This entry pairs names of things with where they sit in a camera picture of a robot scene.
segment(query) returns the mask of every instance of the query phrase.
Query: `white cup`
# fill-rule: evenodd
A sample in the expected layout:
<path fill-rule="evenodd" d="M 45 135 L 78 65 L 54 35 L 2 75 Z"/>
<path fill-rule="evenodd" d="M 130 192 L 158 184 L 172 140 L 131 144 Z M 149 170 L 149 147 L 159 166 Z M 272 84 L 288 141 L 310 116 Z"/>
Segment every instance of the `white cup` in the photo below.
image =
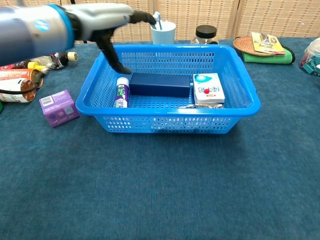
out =
<path fill-rule="evenodd" d="M 152 42 L 153 44 L 175 44 L 176 24 L 171 21 L 162 21 L 160 25 L 155 24 L 156 29 L 151 26 Z"/>

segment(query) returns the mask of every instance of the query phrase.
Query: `dark blue box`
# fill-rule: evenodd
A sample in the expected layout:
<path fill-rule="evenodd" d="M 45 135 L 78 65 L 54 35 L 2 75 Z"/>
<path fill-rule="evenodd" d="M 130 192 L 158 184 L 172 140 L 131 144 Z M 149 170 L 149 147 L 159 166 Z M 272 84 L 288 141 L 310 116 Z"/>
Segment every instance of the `dark blue box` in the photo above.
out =
<path fill-rule="evenodd" d="M 137 73 L 132 74 L 130 94 L 157 97 L 189 97 L 188 75 Z"/>

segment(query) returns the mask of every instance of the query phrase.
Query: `blue plastic basket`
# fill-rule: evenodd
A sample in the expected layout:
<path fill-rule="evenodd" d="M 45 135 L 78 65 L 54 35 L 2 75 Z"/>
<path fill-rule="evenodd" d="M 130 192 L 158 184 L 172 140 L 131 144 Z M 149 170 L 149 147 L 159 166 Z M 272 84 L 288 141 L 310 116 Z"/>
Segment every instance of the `blue plastic basket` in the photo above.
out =
<path fill-rule="evenodd" d="M 120 62 L 136 73 L 193 75 L 218 73 L 225 94 L 223 108 L 180 108 L 189 97 L 129 95 L 128 108 L 113 107 L 116 82 L 131 75 L 116 73 L 101 53 L 76 100 L 77 109 L 94 116 L 112 133 L 225 134 L 241 117 L 256 114 L 261 103 L 235 50 L 225 45 L 116 45 Z"/>

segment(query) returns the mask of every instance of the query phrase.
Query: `woven coaster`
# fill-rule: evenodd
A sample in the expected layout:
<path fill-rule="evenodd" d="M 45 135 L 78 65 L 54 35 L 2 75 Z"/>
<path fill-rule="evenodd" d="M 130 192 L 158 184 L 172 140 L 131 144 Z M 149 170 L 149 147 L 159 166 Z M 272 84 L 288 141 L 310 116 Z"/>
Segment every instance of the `woven coaster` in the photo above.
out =
<path fill-rule="evenodd" d="M 269 53 L 255 51 L 251 36 L 241 36 L 241 37 L 236 38 L 233 41 L 233 46 L 236 49 L 238 49 L 239 51 L 247 53 L 247 54 L 261 56 L 261 57 L 272 56 L 272 54 L 269 54 Z"/>

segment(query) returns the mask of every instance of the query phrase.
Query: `glass jar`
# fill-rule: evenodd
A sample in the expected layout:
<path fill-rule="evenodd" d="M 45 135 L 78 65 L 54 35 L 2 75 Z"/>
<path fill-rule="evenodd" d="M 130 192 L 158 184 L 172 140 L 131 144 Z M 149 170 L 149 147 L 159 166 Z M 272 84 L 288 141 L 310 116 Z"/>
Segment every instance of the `glass jar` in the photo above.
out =
<path fill-rule="evenodd" d="M 313 40 L 305 49 L 299 66 L 308 74 L 320 76 L 320 37 Z"/>
<path fill-rule="evenodd" d="M 200 25 L 195 29 L 195 37 L 191 44 L 219 44 L 217 28 L 211 25 Z"/>

